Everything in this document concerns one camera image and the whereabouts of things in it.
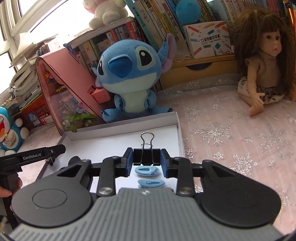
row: doll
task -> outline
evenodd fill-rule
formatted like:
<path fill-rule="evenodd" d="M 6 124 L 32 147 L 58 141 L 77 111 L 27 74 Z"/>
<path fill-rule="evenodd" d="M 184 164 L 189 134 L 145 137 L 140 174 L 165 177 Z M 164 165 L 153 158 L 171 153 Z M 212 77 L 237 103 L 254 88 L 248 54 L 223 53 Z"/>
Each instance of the doll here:
<path fill-rule="evenodd" d="M 280 101 L 291 89 L 295 45 L 291 30 L 272 12 L 262 8 L 243 11 L 232 26 L 235 58 L 244 77 L 240 97 L 250 105 L 250 116 L 264 111 L 264 104 Z"/>

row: wooden drawer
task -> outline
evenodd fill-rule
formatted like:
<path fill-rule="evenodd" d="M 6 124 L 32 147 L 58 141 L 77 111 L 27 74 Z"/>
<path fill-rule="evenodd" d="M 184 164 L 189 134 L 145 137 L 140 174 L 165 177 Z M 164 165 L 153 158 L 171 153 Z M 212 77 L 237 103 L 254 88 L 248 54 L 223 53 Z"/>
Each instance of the wooden drawer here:
<path fill-rule="evenodd" d="M 194 64 L 170 69 L 160 76 L 162 89 L 220 74 L 237 74 L 236 60 Z"/>

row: doll's shirt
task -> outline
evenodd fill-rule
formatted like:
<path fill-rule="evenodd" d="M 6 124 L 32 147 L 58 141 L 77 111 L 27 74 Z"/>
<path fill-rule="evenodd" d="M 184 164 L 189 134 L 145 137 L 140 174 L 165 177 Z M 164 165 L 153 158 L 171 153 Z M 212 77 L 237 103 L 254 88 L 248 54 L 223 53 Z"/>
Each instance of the doll's shirt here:
<path fill-rule="evenodd" d="M 281 73 L 276 62 L 276 57 L 259 51 L 257 55 L 246 59 L 247 66 L 249 63 L 257 70 L 256 84 L 258 86 L 265 88 L 277 86 Z"/>

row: doll's skirt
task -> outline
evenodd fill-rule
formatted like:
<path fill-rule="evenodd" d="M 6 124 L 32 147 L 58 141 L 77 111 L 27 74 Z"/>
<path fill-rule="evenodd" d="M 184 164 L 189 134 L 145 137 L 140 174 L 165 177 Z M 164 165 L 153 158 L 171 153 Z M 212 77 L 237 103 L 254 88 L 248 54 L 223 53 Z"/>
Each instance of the doll's skirt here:
<path fill-rule="evenodd" d="M 240 79 L 237 87 L 237 92 L 239 94 L 250 97 L 250 93 L 248 92 L 248 89 L 247 89 L 247 78 L 245 76 Z M 260 97 L 260 99 L 265 104 L 278 102 L 284 97 L 284 95 L 281 95 L 276 92 L 275 87 L 266 88 L 266 87 L 257 86 L 257 93 L 265 94 L 264 96 Z"/>

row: white box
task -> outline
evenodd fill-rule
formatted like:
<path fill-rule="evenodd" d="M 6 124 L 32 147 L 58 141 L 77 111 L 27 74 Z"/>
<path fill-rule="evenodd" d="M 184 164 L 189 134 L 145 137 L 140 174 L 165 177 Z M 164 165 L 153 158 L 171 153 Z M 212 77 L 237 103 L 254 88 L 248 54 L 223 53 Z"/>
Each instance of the white box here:
<path fill-rule="evenodd" d="M 76 133 L 66 132 L 59 141 L 59 144 L 66 147 L 65 154 L 57 157 L 53 166 L 44 167 L 39 177 L 48 176 L 62 167 L 68 166 L 68 162 L 73 156 L 79 156 L 80 159 L 90 159 L 92 163 L 102 162 L 104 158 L 110 156 L 123 156 L 128 147 L 141 148 L 143 141 L 140 135 L 144 131 L 154 133 L 153 148 L 164 148 L 171 157 L 185 157 L 178 115 L 176 112 L 170 112 L 82 128 L 78 129 Z M 147 138 L 146 142 L 150 142 L 150 136 L 149 134 L 143 136 Z M 138 188 L 137 180 L 144 177 L 135 173 L 135 167 L 132 167 L 129 177 L 116 178 L 116 192 L 123 187 Z M 151 178 L 165 180 L 165 186 L 176 191 L 177 179 L 164 178 L 161 166 L 159 168 L 161 173 Z M 95 177 L 90 189 L 91 192 L 96 192 L 98 181 L 99 178 Z"/>
<path fill-rule="evenodd" d="M 228 27 L 225 21 L 195 23 L 184 26 L 193 58 L 231 54 Z"/>

